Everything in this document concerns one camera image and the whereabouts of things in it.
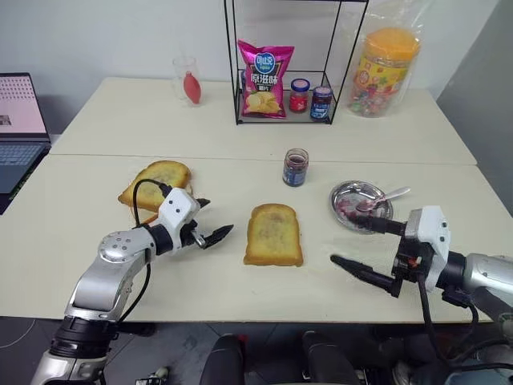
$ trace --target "slice of bread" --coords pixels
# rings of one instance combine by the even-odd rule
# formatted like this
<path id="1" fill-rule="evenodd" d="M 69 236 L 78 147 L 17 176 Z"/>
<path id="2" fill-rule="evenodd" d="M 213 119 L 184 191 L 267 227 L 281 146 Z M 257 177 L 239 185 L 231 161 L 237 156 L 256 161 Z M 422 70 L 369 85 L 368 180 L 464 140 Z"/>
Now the slice of bread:
<path id="1" fill-rule="evenodd" d="M 118 197 L 118 201 L 125 205 L 133 206 L 132 194 L 135 184 L 141 179 L 154 179 L 164 182 L 172 187 L 185 188 L 189 182 L 191 173 L 185 164 L 174 162 L 172 160 L 160 160 L 147 166 L 131 182 L 130 186 Z M 146 209 L 154 213 L 159 211 L 159 207 L 164 201 L 159 187 L 153 183 L 142 183 L 137 190 L 137 207 Z"/>
<path id="2" fill-rule="evenodd" d="M 252 211 L 244 264 L 303 265 L 299 223 L 292 208 L 286 205 L 266 204 Z"/>

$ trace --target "metal wire shelf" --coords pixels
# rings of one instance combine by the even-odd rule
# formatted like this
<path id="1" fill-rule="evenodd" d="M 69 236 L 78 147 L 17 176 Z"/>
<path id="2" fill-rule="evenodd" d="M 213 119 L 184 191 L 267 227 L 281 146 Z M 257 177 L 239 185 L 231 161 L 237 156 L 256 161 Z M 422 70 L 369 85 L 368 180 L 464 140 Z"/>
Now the metal wire shelf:
<path id="1" fill-rule="evenodd" d="M 332 124 L 335 112 L 337 111 L 338 104 L 341 100 L 342 88 L 344 87 L 345 80 L 347 78 L 349 72 L 349 65 L 351 64 L 351 60 L 353 58 L 354 50 L 357 45 L 358 37 L 360 35 L 360 30 L 362 29 L 362 24 L 366 16 L 367 7 L 369 5 L 369 0 L 273 0 L 274 2 L 322 2 L 322 3 L 337 3 L 337 10 L 333 21 L 333 29 L 331 31 L 331 36 L 329 37 L 329 48 L 326 54 L 326 59 L 324 62 L 324 68 L 312 70 L 288 70 L 285 72 L 284 76 L 284 107 L 286 112 L 286 118 L 284 119 L 272 119 L 272 118 L 263 118 L 263 117 L 253 117 L 253 116 L 242 116 L 242 107 L 244 106 L 244 90 L 241 89 L 241 81 L 240 74 L 244 70 L 244 63 L 240 63 L 239 55 L 237 52 L 237 23 L 236 23 L 236 0 L 224 0 L 224 20 L 226 26 L 226 36 L 228 43 L 228 58 L 230 62 L 230 76 L 232 80 L 232 96 L 233 96 L 233 108 L 235 112 L 235 122 L 236 124 Z M 345 70 L 343 72 L 343 76 L 341 78 L 341 83 L 337 82 L 337 84 L 333 84 L 329 80 L 328 76 L 328 63 L 330 54 L 332 54 L 333 49 L 333 39 L 335 37 L 337 31 L 337 25 L 339 23 L 339 18 L 341 12 L 343 12 L 342 5 L 348 2 L 361 3 L 363 5 L 362 8 L 362 16 L 359 19 L 359 23 L 357 25 L 357 31 L 354 35 L 353 43 L 350 48 L 350 53 L 347 58 L 347 62 L 345 63 Z M 327 86 L 333 90 L 333 98 L 331 102 L 331 107 L 329 109 L 329 115 L 326 120 L 323 121 L 313 121 L 310 119 L 310 115 L 308 112 L 303 112 L 301 114 L 297 114 L 295 112 L 290 111 L 289 109 L 289 88 L 287 87 L 287 83 L 285 79 L 293 78 L 294 74 L 309 74 L 309 76 L 313 76 L 318 79 L 317 81 L 311 82 L 312 84 L 319 86 Z"/>

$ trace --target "laptop keyboard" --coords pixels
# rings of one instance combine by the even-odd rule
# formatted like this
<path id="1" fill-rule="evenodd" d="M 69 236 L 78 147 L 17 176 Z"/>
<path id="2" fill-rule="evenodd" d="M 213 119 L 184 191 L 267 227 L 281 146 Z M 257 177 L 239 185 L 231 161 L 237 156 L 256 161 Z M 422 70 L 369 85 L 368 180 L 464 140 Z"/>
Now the laptop keyboard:
<path id="1" fill-rule="evenodd" d="M 0 144 L 0 166 L 27 166 L 40 144 Z"/>

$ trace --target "spoon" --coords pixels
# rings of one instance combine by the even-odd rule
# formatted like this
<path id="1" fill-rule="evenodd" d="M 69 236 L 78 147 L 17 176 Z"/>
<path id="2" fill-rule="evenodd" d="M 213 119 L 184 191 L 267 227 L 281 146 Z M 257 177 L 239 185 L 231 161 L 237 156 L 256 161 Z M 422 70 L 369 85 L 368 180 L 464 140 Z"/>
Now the spoon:
<path id="1" fill-rule="evenodd" d="M 401 187 L 401 188 L 398 188 L 397 190 L 389 192 L 388 194 L 385 194 L 381 198 L 374 199 L 374 200 L 361 201 L 360 203 L 357 204 L 356 210 L 364 211 L 364 212 L 371 211 L 372 209 L 374 209 L 374 207 L 376 207 L 376 205 L 378 203 L 386 201 L 388 199 L 394 199 L 394 198 L 400 197 L 401 195 L 409 193 L 410 190 L 411 190 L 411 188 L 409 188 L 409 187 Z"/>

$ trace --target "jar lid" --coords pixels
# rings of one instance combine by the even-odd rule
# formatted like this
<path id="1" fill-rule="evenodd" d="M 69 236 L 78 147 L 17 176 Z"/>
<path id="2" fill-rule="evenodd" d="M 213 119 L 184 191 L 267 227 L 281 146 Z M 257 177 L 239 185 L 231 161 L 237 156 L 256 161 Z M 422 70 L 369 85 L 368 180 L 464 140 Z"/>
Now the jar lid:
<path id="1" fill-rule="evenodd" d="M 367 35 L 365 50 L 387 60 L 410 61 L 420 50 L 420 42 L 404 28 L 382 28 Z"/>
<path id="2" fill-rule="evenodd" d="M 317 96 L 331 96 L 331 88 L 324 86 L 315 87 L 313 93 Z"/>
<path id="3" fill-rule="evenodd" d="M 294 79 L 290 87 L 296 92 L 306 92 L 310 89 L 310 82 L 303 78 Z"/>

